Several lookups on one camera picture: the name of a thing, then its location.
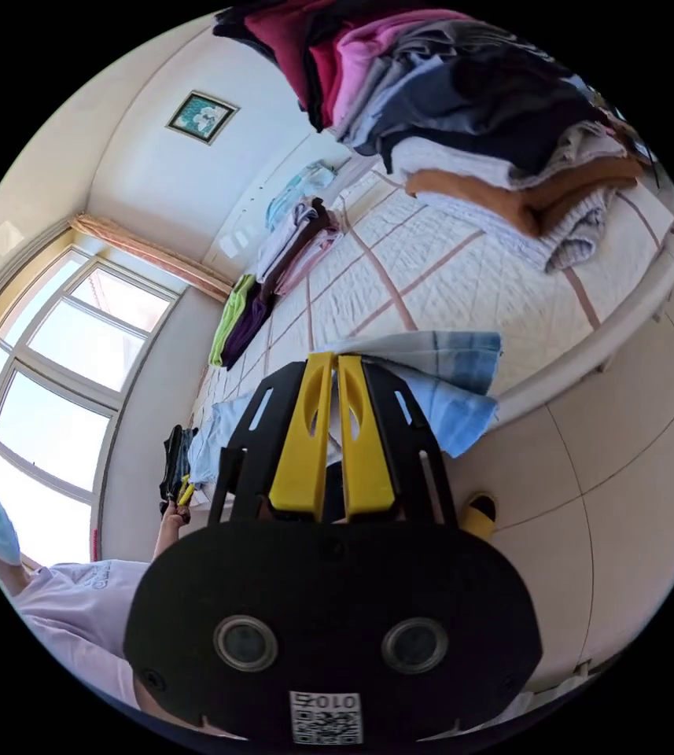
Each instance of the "white t-shirt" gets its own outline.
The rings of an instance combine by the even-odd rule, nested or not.
[[[134,593],[149,564],[56,564],[32,575],[14,604],[38,639],[72,674],[138,708],[123,641]]]

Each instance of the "hand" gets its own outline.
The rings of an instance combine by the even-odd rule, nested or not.
[[[180,527],[190,523],[190,507],[177,506],[174,501],[169,501],[169,505],[164,512],[164,518],[161,520],[161,527],[165,529],[179,530]]]

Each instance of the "brown towel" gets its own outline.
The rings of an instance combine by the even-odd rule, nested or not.
[[[268,301],[271,295],[274,293],[277,281],[282,276],[282,273],[292,264],[293,260],[302,252],[304,246],[313,241],[313,237],[320,231],[329,225],[330,218],[329,213],[326,212],[326,208],[323,206],[323,200],[320,197],[315,197],[311,202],[311,207],[319,214],[317,218],[314,218],[295,239],[292,246],[289,247],[286,254],[271,268],[271,272],[266,276],[266,280],[260,287],[260,293],[258,298],[262,301]]]
[[[510,191],[469,175],[427,170],[414,173],[405,191],[428,191],[472,202],[504,218],[524,236],[548,234],[578,202],[599,188],[635,185],[641,166],[632,157],[597,157],[567,168],[530,189]]]

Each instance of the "window frame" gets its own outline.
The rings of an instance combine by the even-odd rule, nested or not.
[[[14,379],[14,376],[19,373],[26,378],[33,380],[45,390],[50,391],[67,401],[71,401],[75,405],[107,417],[108,425],[106,426],[103,441],[101,442],[101,448],[98,453],[98,462],[94,473],[92,490],[79,488],[74,484],[56,477],[54,474],[41,470],[27,459],[23,459],[15,451],[12,451],[5,446],[1,441],[0,456],[9,464],[15,466],[20,472],[36,480],[40,484],[74,500],[87,503],[91,508],[90,531],[88,532],[88,537],[90,538],[93,528],[97,526],[100,514],[99,508],[103,493],[103,485],[105,483],[106,468],[109,456],[111,455],[114,436],[118,429],[120,416],[131,393],[133,384],[145,362],[145,358],[153,346],[153,341],[161,331],[165,320],[172,313],[181,294],[143,278],[141,275],[136,274],[127,268],[121,267],[111,260],[106,260],[98,255],[85,252],[78,247],[77,244],[70,244],[62,254],[60,254],[51,265],[48,265],[44,271],[36,276],[36,278],[31,281],[30,285],[27,286],[17,297],[15,304],[0,320],[0,331],[4,328],[5,324],[9,322],[9,318],[13,316],[18,305],[26,299],[29,304],[35,296],[35,293],[31,295],[31,292],[37,287],[45,285],[46,281],[50,280],[50,278],[61,269],[61,266],[63,266],[67,259],[73,254],[83,258],[82,265],[80,265],[80,267],[51,294],[17,338],[17,342],[14,345],[9,344],[0,336],[0,349],[8,355],[6,363],[0,373],[0,414],[12,380]],[[101,269],[135,288],[142,289],[167,302],[167,307],[151,331],[145,331],[135,327],[130,323],[119,319],[115,315],[111,315],[87,302],[81,301],[73,295],[75,289],[98,269]],[[90,316],[108,322],[124,332],[134,334],[143,339],[142,346],[124,378],[120,391],[107,388],[88,377],[77,374],[73,370],[69,370],[64,366],[57,364],[52,359],[48,359],[38,352],[35,352],[28,346],[28,343],[37,333],[41,325],[46,321],[50,312],[52,312],[62,301],[65,301],[67,304],[72,305]],[[30,558],[25,558],[31,564],[34,563]]]

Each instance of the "curtain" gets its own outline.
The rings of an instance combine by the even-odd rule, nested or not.
[[[194,260],[140,238],[108,218],[76,215],[69,220],[69,225],[81,234],[99,238],[116,249],[156,265],[220,302],[225,302],[229,298],[233,284],[222,275]]]

